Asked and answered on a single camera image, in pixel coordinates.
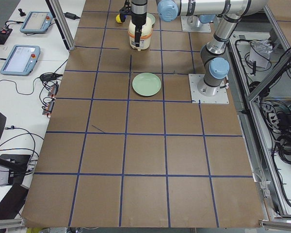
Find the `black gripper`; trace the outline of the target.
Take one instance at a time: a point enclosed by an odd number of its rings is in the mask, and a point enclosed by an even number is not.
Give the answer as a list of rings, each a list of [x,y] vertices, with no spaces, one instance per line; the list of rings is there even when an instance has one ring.
[[[132,12],[131,21],[135,25],[135,31],[139,32],[136,34],[136,48],[140,51],[140,33],[142,32],[142,27],[146,24],[146,13],[136,14]]]

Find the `green plate near arm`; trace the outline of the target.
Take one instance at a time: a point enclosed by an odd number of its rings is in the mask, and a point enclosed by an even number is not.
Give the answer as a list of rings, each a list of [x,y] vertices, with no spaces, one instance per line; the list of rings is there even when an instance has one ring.
[[[140,73],[132,81],[133,90],[145,97],[157,94],[161,89],[162,83],[159,77],[153,73]]]
[[[155,24],[155,17],[151,13],[147,13],[147,17],[151,19],[152,26]]]

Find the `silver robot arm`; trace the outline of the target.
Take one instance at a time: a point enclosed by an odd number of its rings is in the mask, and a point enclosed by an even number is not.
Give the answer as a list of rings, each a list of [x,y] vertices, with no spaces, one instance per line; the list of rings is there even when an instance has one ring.
[[[229,63],[221,55],[226,44],[243,16],[261,10],[265,0],[158,0],[157,11],[165,22],[178,16],[219,15],[221,20],[213,34],[213,39],[201,50],[200,55],[205,67],[204,78],[197,85],[198,91],[207,97],[215,96],[222,80],[229,72]]]
[[[204,24],[210,23],[214,20],[216,15],[195,15],[195,16],[189,16],[187,17],[187,23],[188,25],[192,27],[199,28],[203,26]]]

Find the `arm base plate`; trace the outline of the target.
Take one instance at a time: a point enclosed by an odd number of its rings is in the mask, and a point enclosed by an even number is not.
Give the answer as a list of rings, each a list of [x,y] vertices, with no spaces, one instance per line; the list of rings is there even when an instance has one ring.
[[[189,74],[189,84],[192,103],[229,104],[224,81],[217,87],[204,83],[204,74]]]
[[[181,16],[183,32],[211,33],[210,23],[202,23],[197,16]]]

